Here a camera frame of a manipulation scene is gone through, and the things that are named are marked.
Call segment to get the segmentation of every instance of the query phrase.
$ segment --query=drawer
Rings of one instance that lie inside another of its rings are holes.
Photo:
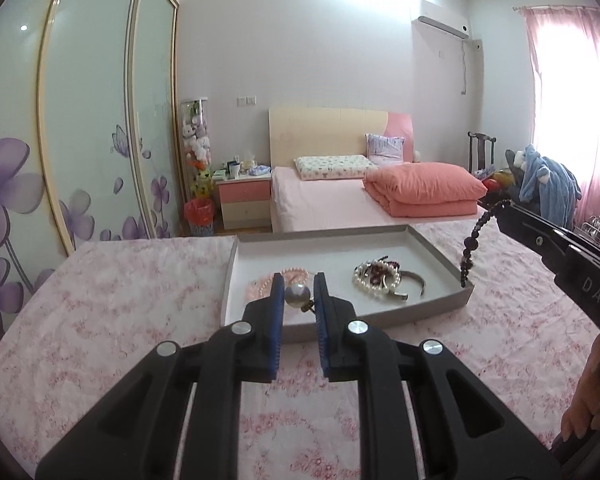
[[[267,226],[271,223],[269,200],[223,203],[222,222],[225,229]]]
[[[271,197],[271,184],[264,182],[239,182],[236,184],[221,184],[220,201],[225,204],[235,202],[262,202]]]

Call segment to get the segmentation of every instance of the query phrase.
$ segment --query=headboard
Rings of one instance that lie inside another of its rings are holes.
[[[406,114],[355,108],[270,108],[271,167],[292,167],[298,156],[363,155],[365,134],[405,137],[409,142],[405,141],[404,151],[413,153],[413,127]]]

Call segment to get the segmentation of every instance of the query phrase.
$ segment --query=wardrobe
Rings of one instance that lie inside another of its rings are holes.
[[[13,283],[0,338],[83,244],[181,234],[176,13],[176,0],[0,7],[0,286]]]

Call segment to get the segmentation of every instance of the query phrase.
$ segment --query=blue plush toy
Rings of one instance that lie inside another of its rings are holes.
[[[582,198],[571,171],[562,164],[541,156],[532,144],[518,152],[514,165],[525,172],[520,187],[520,202],[530,202],[536,186],[540,190],[540,215],[560,227],[573,229],[576,202]]]

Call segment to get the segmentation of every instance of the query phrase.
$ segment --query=tray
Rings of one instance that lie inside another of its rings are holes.
[[[401,269],[421,275],[427,282],[424,294],[420,285],[405,278],[400,293],[409,299],[376,298],[353,283],[356,266],[388,255]],[[350,301],[360,319],[387,328],[437,316],[465,306],[474,285],[460,285],[460,270],[411,226],[383,226],[320,232],[267,235],[237,235],[232,249],[222,298],[221,325],[242,318],[247,291],[253,283],[283,269],[300,267],[313,275],[324,272],[329,294]],[[315,316],[285,305],[282,341],[315,340]]]

